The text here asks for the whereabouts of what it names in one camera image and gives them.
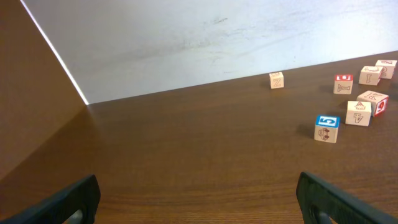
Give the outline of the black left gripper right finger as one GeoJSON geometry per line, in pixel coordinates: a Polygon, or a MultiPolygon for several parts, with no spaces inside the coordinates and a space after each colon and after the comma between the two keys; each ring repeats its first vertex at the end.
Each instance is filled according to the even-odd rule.
{"type": "Polygon", "coordinates": [[[296,196],[305,224],[333,222],[397,224],[397,218],[309,172],[300,174],[296,196]]]}

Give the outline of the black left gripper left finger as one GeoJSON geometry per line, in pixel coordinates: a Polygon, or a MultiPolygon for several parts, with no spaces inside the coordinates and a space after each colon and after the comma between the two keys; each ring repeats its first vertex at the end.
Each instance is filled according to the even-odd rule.
{"type": "Polygon", "coordinates": [[[89,175],[1,223],[64,223],[77,212],[80,223],[94,223],[100,198],[96,176],[89,175]]]}

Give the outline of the blue 5 wooden block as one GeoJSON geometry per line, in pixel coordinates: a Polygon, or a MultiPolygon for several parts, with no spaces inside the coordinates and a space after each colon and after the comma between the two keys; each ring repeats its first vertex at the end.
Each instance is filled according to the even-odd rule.
{"type": "Polygon", "coordinates": [[[318,115],[315,121],[314,140],[336,143],[339,125],[339,116],[318,115]]]}

